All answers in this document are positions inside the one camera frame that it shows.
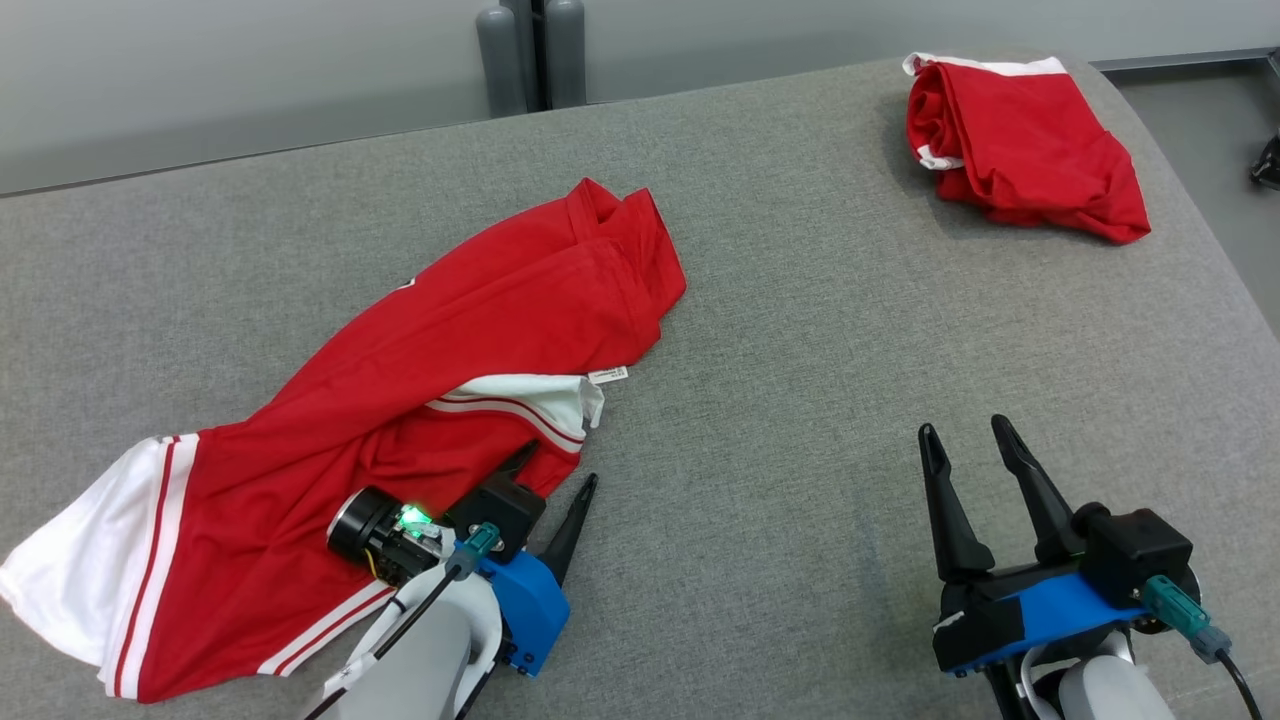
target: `gray wall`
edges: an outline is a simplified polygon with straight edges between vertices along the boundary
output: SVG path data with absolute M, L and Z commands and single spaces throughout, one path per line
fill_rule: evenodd
M 1114 60 L 1280 46 L 1280 0 L 585 0 L 591 101 L 1030 46 Z
M 0 192 L 486 118 L 488 0 L 0 0 Z
M 974 45 L 1280 45 L 1277 0 L 584 0 L 593 101 Z M 497 0 L 0 0 L 0 193 L 488 117 Z

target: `red jersey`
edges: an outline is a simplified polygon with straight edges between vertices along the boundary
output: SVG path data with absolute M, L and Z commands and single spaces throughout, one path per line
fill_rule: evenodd
M 390 588 L 326 548 L 378 486 L 439 514 L 530 439 L 577 465 L 603 396 L 685 278 L 648 191 L 585 179 L 458 246 L 338 332 L 244 421 L 146 439 L 0 566 L 0 594 L 108 694 L 155 702 L 288 675 Z

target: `green led light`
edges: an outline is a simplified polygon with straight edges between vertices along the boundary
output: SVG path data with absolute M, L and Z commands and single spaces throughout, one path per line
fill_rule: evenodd
M 426 512 L 422 512 L 412 505 L 406 505 L 401 511 L 401 525 L 425 525 L 431 521 L 431 518 Z
M 413 539 L 440 537 L 440 528 L 431 524 L 431 516 L 412 505 L 401 507 L 396 524 Z

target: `folded red shirt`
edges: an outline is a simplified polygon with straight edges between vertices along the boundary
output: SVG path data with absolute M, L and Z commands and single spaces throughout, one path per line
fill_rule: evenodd
M 1056 58 L 978 63 L 913 53 L 906 137 L 938 197 L 997 223 L 1052 223 L 1124 245 L 1151 232 L 1129 152 Z

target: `floor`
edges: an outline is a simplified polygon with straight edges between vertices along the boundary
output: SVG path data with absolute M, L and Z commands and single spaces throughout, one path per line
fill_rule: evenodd
M 1280 126 L 1280 76 L 1248 61 L 1107 77 L 1151 129 L 1280 337 L 1280 191 L 1247 176 Z

